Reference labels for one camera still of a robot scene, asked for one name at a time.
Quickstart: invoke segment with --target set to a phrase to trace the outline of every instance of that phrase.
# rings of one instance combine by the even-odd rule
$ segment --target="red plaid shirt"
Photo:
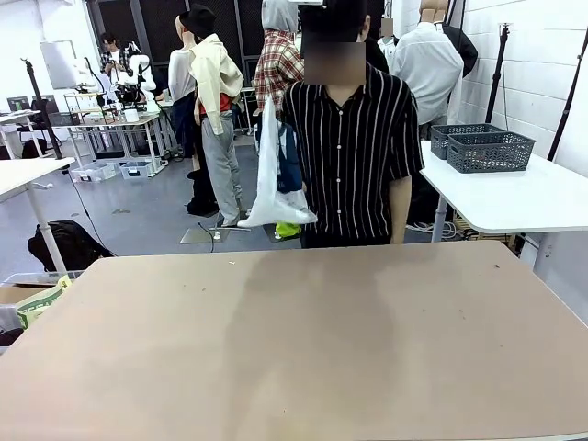
[[[303,79],[304,63],[294,45],[294,34],[281,30],[267,30],[264,48],[252,82],[259,109],[264,109],[267,97],[271,96],[279,115],[286,88]]]

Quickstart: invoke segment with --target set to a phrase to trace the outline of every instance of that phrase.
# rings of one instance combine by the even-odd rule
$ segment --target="white robotic arm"
[[[98,92],[100,88],[96,85],[96,80],[92,76],[92,71],[88,61],[84,58],[78,58],[73,62],[76,70],[75,82],[80,89],[86,92]]]
[[[151,64],[147,55],[133,55],[129,60],[129,71],[121,72],[119,85],[137,85],[145,95],[148,112],[159,112],[152,90],[155,90],[155,80],[151,72]]]

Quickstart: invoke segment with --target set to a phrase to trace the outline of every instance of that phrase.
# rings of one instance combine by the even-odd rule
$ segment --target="gray floor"
[[[251,140],[242,137],[237,147],[241,168],[243,199],[251,207],[255,199],[257,156]],[[82,155],[85,146],[81,145]],[[63,145],[65,155],[71,146]],[[186,213],[192,197],[192,181],[186,179],[191,161],[171,162],[158,176],[144,181],[128,181],[118,175],[102,183],[76,184],[105,246],[117,255],[208,253],[210,244],[180,244],[188,228],[213,226],[216,217],[200,218]],[[60,172],[39,179],[53,183],[49,190],[38,190],[48,220],[72,219],[96,236],[84,214],[68,175]],[[37,222],[25,193],[0,203],[0,281],[15,273],[42,272],[40,262],[28,252],[27,240]],[[430,235],[407,232],[407,242],[426,242]],[[263,228],[250,232],[231,232],[226,242],[215,244],[215,253],[230,251],[299,248],[297,240],[272,244]]]

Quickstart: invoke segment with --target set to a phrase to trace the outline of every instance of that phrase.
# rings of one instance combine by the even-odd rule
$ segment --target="black striped shirt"
[[[366,83],[343,107],[324,85],[296,83],[283,119],[298,135],[310,232],[350,239],[390,237],[389,184],[423,167],[416,102],[403,80],[367,64]]]

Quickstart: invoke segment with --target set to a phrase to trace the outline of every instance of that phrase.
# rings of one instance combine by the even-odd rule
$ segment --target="white plastic bag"
[[[252,228],[268,223],[314,223],[317,217],[309,210],[304,191],[282,194],[277,191],[278,126],[274,101],[267,99],[263,113],[264,123],[259,147],[257,198],[251,215],[238,225]]]

